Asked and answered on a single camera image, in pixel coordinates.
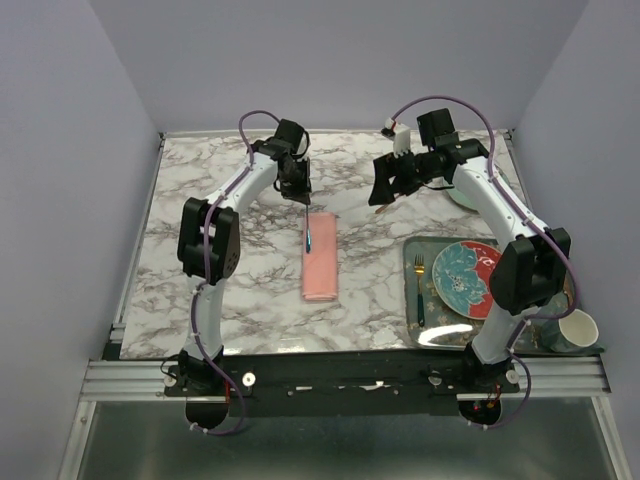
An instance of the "gold fork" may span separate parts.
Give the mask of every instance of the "gold fork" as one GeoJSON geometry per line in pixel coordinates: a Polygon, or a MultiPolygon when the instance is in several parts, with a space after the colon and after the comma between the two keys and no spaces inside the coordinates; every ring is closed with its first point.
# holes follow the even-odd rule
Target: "gold fork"
{"type": "Polygon", "coordinates": [[[424,327],[424,300],[422,298],[422,276],[424,275],[424,257],[416,255],[413,270],[418,280],[418,325],[424,327]]]}

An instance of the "paper cup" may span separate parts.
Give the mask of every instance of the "paper cup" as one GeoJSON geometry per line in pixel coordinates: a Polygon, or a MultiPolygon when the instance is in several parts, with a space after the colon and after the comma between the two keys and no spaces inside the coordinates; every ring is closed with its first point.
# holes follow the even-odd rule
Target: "paper cup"
{"type": "Polygon", "coordinates": [[[598,340],[598,325],[591,315],[575,310],[560,320],[547,320],[540,332],[542,345],[558,353],[590,347],[598,340]]]}

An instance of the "white wall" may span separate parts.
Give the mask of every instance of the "white wall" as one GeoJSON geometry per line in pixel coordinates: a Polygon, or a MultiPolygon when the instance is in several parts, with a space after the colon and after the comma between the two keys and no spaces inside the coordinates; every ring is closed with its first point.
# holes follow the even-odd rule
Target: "white wall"
{"type": "MultiPolygon", "coordinates": [[[[163,131],[235,128],[258,107],[309,127],[380,128],[434,93],[463,97],[495,126],[514,127],[586,4],[90,1],[163,131]]],[[[481,126],[464,111],[455,119],[481,126]]],[[[261,121],[252,126],[268,126],[261,121]]]]}
{"type": "Polygon", "coordinates": [[[591,0],[516,130],[537,213],[565,226],[640,478],[640,2],[591,0]]]}
{"type": "Polygon", "coordinates": [[[0,477],[55,478],[158,135],[85,0],[0,15],[0,477]]]}

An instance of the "pink towel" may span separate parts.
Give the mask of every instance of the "pink towel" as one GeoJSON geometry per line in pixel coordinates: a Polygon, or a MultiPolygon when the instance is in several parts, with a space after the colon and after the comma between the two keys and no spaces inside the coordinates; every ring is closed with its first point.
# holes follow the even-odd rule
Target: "pink towel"
{"type": "Polygon", "coordinates": [[[306,228],[302,232],[302,298],[329,301],[338,298],[338,242],[336,216],[310,213],[311,252],[307,253],[306,228]]]}

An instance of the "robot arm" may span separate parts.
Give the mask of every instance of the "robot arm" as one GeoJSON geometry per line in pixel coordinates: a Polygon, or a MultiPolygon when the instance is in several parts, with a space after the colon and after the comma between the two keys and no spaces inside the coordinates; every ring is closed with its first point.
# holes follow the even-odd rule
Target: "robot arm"
{"type": "Polygon", "coordinates": [[[444,178],[473,202],[489,225],[502,252],[489,286],[495,302],[467,347],[474,376],[481,377],[482,370],[509,361],[508,348],[524,316],[535,313],[562,289],[566,268],[532,225],[547,232],[565,255],[570,238],[564,229],[549,230],[498,177],[512,203],[527,213],[527,220],[521,220],[488,173],[487,150],[478,140],[459,140],[447,109],[419,117],[418,125],[429,151],[415,155],[409,128],[391,120],[385,125],[382,133],[394,140],[394,151],[373,161],[376,177],[369,204],[391,203],[395,195],[411,195],[433,179],[444,178]]]}
{"type": "MultiPolygon", "coordinates": [[[[199,337],[205,349],[215,358],[222,350],[220,319],[222,298],[227,279],[233,274],[240,259],[239,221],[251,202],[265,188],[274,185],[283,198],[305,205],[310,203],[309,159],[306,155],[309,135],[297,123],[281,120],[273,137],[257,141],[243,164],[230,180],[204,200],[190,198],[185,203],[178,259],[189,276],[191,290],[196,290],[206,278],[204,235],[209,235],[210,279],[201,287],[195,304],[195,319],[199,337]],[[217,202],[211,225],[215,234],[204,231],[207,212],[217,202]]],[[[189,357],[202,360],[193,332],[187,338],[183,351],[189,357]]]]}

